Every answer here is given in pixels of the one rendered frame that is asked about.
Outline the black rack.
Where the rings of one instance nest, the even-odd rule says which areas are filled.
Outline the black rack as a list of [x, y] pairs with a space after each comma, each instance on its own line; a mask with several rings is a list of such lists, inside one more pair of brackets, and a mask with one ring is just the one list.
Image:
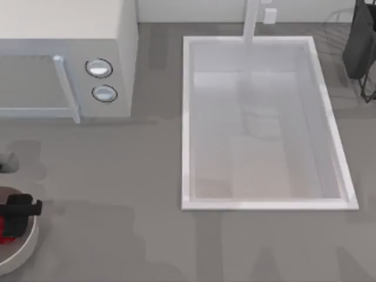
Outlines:
[[376, 89], [366, 94], [369, 73], [376, 63], [376, 0], [356, 0], [342, 59], [348, 78], [358, 82], [364, 101], [376, 100]]

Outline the microwave oven door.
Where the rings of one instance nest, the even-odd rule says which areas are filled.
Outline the microwave oven door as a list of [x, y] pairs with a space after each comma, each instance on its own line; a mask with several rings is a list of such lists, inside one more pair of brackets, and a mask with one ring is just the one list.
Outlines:
[[0, 118], [72, 118], [53, 56], [0, 55]]

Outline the pale microwave oven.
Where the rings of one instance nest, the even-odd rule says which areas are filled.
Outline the pale microwave oven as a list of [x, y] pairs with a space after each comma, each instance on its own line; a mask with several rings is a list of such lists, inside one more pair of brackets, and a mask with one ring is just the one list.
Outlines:
[[[59, 55], [79, 104], [80, 121], [131, 115], [139, 39], [135, 0], [0, 0], [0, 55]], [[85, 62], [107, 60], [112, 74], [90, 76]], [[116, 89], [112, 103], [92, 88]]]

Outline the red object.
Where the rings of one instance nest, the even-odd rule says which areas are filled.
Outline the red object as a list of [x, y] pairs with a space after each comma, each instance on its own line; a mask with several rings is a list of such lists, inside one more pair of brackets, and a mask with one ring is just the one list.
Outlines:
[[3, 237], [2, 236], [3, 226], [4, 226], [3, 216], [0, 216], [0, 245], [10, 244], [13, 241], [15, 241], [17, 237]]

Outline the white sink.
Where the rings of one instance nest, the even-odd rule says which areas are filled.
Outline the white sink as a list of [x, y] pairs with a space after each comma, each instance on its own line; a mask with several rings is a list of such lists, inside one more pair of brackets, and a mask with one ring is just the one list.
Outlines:
[[183, 210], [358, 210], [314, 39], [183, 39]]

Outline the small silver microwave knob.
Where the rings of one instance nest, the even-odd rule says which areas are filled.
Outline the small silver microwave knob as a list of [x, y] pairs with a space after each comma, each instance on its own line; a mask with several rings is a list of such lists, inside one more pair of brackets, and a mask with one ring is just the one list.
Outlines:
[[109, 85], [100, 85], [92, 88], [92, 96], [99, 102], [112, 103], [118, 98], [118, 92]]

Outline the small white wall box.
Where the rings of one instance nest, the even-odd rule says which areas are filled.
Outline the small white wall box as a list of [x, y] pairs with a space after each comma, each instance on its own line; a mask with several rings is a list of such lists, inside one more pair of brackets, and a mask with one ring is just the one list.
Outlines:
[[277, 9], [276, 8], [266, 8], [264, 10], [263, 23], [266, 25], [273, 25], [277, 21]]

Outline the beige round bowl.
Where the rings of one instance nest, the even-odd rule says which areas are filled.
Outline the beige round bowl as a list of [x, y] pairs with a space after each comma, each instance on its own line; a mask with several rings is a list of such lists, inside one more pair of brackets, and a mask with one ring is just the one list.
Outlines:
[[[0, 186], [0, 200], [6, 194], [28, 194], [16, 188]], [[22, 237], [10, 244], [0, 245], [0, 277], [3, 277], [23, 265], [34, 252], [38, 237], [38, 216], [29, 216], [28, 226]]]

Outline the tall white tap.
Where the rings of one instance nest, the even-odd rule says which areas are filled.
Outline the tall white tap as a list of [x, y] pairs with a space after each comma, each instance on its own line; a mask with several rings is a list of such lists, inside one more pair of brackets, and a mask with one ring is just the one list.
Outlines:
[[245, 44], [252, 43], [260, 5], [272, 2], [273, 0], [246, 0], [243, 26], [243, 41]]

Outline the large silver microwave knob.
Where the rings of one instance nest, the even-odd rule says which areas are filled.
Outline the large silver microwave knob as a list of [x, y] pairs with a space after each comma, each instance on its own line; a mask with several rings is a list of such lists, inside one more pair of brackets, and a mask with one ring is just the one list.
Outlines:
[[107, 60], [96, 58], [85, 62], [85, 70], [90, 76], [103, 79], [112, 74], [113, 67]]

